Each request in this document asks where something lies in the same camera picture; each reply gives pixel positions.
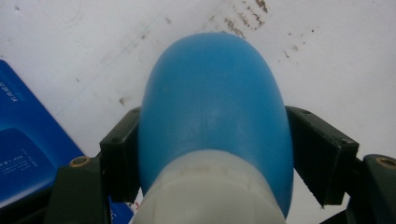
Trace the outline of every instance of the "brown speck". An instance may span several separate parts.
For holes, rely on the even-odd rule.
[[[285,56],[286,56],[287,58],[290,57],[289,54],[288,54],[285,50],[283,50],[283,53],[285,53]]]
[[[265,5],[265,1],[264,0],[256,0],[256,3],[257,3],[257,5],[259,5],[259,7],[262,8],[262,10],[265,13],[268,13],[268,8],[267,8],[267,5]]]
[[[169,18],[165,17],[165,20],[166,20],[166,22],[167,22],[168,24],[172,24],[172,21],[171,21],[171,19],[169,19]]]

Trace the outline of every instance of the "blue container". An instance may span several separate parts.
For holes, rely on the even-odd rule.
[[[25,133],[0,130],[0,143],[0,204],[13,203],[52,183],[55,167]]]
[[[293,157],[276,82],[259,52],[227,34],[177,41],[154,66],[139,126],[143,192],[170,161],[200,149],[229,151],[268,181],[289,212]]]

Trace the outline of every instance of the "white surface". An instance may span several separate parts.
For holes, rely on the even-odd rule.
[[[285,218],[254,166],[225,151],[200,150],[163,168],[134,217],[134,224],[147,223],[285,224]]]
[[[139,106],[160,54],[183,36],[238,33],[272,69],[286,105],[310,110],[396,157],[396,1],[0,0],[7,61],[89,156]],[[298,176],[289,224],[319,223]]]

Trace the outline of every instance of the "dirt stain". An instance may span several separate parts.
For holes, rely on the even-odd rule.
[[[242,33],[241,30],[239,30],[238,28],[235,27],[235,24],[232,20],[230,20],[229,18],[225,18],[224,19],[225,23],[228,26],[228,29],[232,32],[234,32],[236,35],[241,36],[242,38],[245,39],[244,33]]]
[[[243,13],[238,13],[239,19],[246,25],[247,27],[250,27],[250,24],[248,23],[247,17]]]
[[[268,13],[268,8],[267,8],[267,5],[265,4],[265,1],[264,1],[264,0],[256,0],[256,4],[257,4],[260,8],[262,8],[262,10],[263,10],[265,13]]]
[[[125,105],[126,102],[128,102],[130,100],[130,97],[121,97],[119,99],[119,102],[121,105]]]
[[[143,34],[140,36],[140,38],[141,38],[142,40],[144,40],[144,39],[146,39],[146,38],[148,37],[148,35],[149,35],[149,32],[145,32],[145,33],[143,33]]]
[[[167,22],[168,24],[172,24],[172,21],[171,21],[171,19],[169,19],[169,18],[165,17],[165,20],[166,20],[166,22]]]
[[[265,21],[262,20],[262,18],[257,14],[256,12],[253,11],[253,8],[247,7],[247,10],[251,12],[251,15],[254,16],[256,21],[259,23],[259,26],[255,28],[255,30],[259,29],[263,24],[265,24]]]
[[[290,58],[289,54],[285,50],[283,50],[283,53],[285,54],[286,58]]]

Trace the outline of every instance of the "white plastic base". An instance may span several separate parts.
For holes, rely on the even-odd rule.
[[[134,224],[286,223],[262,174],[230,153],[200,150],[168,164]]]

